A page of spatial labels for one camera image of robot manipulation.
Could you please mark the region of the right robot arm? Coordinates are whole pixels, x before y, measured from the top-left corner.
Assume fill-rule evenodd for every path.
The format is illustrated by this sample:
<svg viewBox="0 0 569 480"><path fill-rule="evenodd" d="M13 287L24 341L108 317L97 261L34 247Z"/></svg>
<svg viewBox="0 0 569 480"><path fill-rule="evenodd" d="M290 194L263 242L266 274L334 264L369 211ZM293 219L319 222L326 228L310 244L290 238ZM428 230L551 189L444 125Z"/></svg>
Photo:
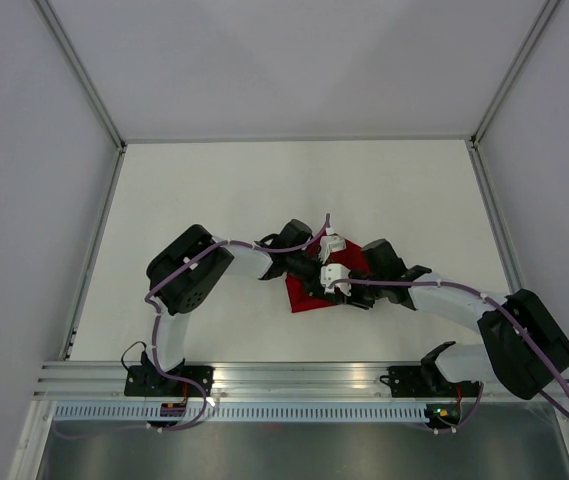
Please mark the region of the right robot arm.
<svg viewBox="0 0 569 480"><path fill-rule="evenodd" d="M420 361L427 392L442 395L458 383L498 382L530 400L569 368L569 339L534 292L485 293L425 266L408 268L385 239L366 245L362 254L368 273L327 268L325 289L363 307L386 298L450 320L481 338L472 345L446 341L428 352Z"/></svg>

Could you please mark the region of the left aluminium frame post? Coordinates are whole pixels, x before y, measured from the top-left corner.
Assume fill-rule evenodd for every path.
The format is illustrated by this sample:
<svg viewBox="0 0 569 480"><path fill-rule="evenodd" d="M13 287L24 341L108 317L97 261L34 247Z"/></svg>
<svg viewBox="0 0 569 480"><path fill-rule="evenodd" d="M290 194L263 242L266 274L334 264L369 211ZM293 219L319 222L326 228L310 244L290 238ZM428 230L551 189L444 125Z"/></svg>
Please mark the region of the left aluminium frame post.
<svg viewBox="0 0 569 480"><path fill-rule="evenodd" d="M51 38L57 46L63 60L78 83L98 123L115 146L118 152L126 147L126 142L120 134L112 116L92 81L88 70L81 60L73 42L67 33L53 4L48 0L33 0L31 2L36 12L46 26Z"/></svg>

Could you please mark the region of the red cloth napkin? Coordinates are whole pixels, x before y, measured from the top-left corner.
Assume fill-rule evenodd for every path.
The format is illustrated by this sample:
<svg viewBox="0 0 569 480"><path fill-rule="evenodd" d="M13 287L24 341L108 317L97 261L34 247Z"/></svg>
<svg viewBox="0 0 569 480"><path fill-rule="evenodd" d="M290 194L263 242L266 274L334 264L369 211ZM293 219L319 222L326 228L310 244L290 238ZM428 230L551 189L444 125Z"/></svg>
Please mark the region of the red cloth napkin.
<svg viewBox="0 0 569 480"><path fill-rule="evenodd" d="M291 254L287 258L285 285L289 297L291 311L301 313L311 310L323 309L337 305L351 305L357 308L368 309L372 303L364 305L360 301L353 302L355 293L351 296L342 294L339 288L334 293L326 293L320 283L320 270L322 266L339 264L350 273L366 276L371 273L361 247L350 240L345 240L345 248L330 253L327 261L320 261L320 240L313 243L303 253Z"/></svg>

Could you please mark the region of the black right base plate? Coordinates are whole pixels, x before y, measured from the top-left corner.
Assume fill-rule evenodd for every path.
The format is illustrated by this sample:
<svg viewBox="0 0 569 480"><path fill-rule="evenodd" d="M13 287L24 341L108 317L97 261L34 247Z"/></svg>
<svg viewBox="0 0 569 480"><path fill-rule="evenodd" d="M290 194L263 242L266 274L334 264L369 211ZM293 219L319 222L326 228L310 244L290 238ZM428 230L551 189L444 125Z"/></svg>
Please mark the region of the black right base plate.
<svg viewBox="0 0 569 480"><path fill-rule="evenodd" d="M387 368L379 381L391 390L393 398L476 398L477 382L452 383L437 370L415 365L396 365Z"/></svg>

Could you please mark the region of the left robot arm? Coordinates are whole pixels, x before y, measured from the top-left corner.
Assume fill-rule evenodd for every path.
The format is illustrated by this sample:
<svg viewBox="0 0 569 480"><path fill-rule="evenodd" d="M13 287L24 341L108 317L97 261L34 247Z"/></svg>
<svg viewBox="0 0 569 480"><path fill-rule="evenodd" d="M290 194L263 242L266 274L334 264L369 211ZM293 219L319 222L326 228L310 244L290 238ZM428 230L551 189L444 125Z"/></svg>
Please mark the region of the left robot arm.
<svg viewBox="0 0 569 480"><path fill-rule="evenodd" d="M142 372L127 381L141 382L145 396L187 393L194 384L181 387L184 375L185 337L191 313L198 308L225 275L268 281L282 276L287 260L305 253L330 227L326 217L318 233L290 220L280 232L247 243L213 236L200 224L188 227L148 265L150 282L145 302L156 318L150 344L141 358Z"/></svg>

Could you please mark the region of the aluminium frame post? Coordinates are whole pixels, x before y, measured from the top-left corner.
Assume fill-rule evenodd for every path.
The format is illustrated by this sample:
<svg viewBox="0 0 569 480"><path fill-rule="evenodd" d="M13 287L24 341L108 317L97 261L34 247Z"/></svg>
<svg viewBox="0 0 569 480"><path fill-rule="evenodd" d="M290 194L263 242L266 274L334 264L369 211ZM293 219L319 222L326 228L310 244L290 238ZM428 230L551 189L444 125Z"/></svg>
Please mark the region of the aluminium frame post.
<svg viewBox="0 0 569 480"><path fill-rule="evenodd" d="M81 60L73 42L67 33L53 4L48 0L33 0L31 2L36 12L46 26L51 38L57 46L63 60L78 83L98 123L115 146L118 152L126 147L126 142L120 134L112 116L92 81L88 70Z"/></svg>
<svg viewBox="0 0 569 480"><path fill-rule="evenodd" d="M536 14L524 40L511 60L506 73L485 109L479 123L467 139L467 146L477 149L500 113L518 78L531 60L537 46L563 5L562 0L546 0Z"/></svg>

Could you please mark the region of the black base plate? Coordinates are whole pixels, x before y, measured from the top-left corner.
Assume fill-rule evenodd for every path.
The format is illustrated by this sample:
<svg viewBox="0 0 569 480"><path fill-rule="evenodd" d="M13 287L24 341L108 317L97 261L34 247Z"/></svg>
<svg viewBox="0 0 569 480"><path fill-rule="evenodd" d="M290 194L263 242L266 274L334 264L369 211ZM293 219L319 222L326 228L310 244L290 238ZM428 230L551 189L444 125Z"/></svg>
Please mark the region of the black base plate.
<svg viewBox="0 0 569 480"><path fill-rule="evenodd" d="M209 365L187 365L181 370L172 372L198 383L206 394L211 392L214 383L214 368ZM183 397L201 398L198 388L190 383L178 382L161 376L155 368L137 365L129 368L124 386L125 397Z"/></svg>
<svg viewBox="0 0 569 480"><path fill-rule="evenodd" d="M387 368L379 381L391 390L393 398L476 398L477 382L452 383L437 370L415 365L396 365Z"/></svg>

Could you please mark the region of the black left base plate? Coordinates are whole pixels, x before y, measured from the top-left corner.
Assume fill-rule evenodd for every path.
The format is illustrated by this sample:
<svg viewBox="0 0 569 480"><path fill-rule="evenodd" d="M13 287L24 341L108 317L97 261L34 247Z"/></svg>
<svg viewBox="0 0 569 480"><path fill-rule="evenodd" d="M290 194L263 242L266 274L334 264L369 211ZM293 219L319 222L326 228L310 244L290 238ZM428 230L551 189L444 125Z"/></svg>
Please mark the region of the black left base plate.
<svg viewBox="0 0 569 480"><path fill-rule="evenodd" d="M214 383L214 368L209 365L187 365L181 370L172 372L198 383L206 394L211 392ZM125 397L183 397L201 398L198 388L190 383L178 382L161 376L155 368L137 365L129 368L124 386Z"/></svg>

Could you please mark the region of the right aluminium frame post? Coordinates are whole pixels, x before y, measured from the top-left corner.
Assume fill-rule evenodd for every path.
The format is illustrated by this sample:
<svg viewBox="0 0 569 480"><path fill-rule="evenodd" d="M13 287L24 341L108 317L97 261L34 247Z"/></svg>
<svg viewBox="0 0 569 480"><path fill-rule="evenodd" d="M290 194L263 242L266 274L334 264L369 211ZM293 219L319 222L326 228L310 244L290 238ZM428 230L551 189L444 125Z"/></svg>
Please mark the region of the right aluminium frame post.
<svg viewBox="0 0 569 480"><path fill-rule="evenodd" d="M518 78L531 60L537 46L563 5L562 0L546 0L536 14L524 40L511 60L506 73L485 109L479 123L467 139L467 146L477 149L500 113Z"/></svg>

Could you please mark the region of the aluminium mounting rail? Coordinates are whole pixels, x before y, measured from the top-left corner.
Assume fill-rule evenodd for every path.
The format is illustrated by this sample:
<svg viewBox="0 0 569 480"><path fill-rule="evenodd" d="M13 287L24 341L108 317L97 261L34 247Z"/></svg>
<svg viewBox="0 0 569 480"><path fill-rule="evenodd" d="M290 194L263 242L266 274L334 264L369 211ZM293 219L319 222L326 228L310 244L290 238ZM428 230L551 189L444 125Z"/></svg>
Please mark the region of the aluminium mounting rail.
<svg viewBox="0 0 569 480"><path fill-rule="evenodd" d="M199 381L217 400L231 402L383 402L388 362L212 362ZM51 361L36 374L34 400L119 400L127 372L118 362Z"/></svg>

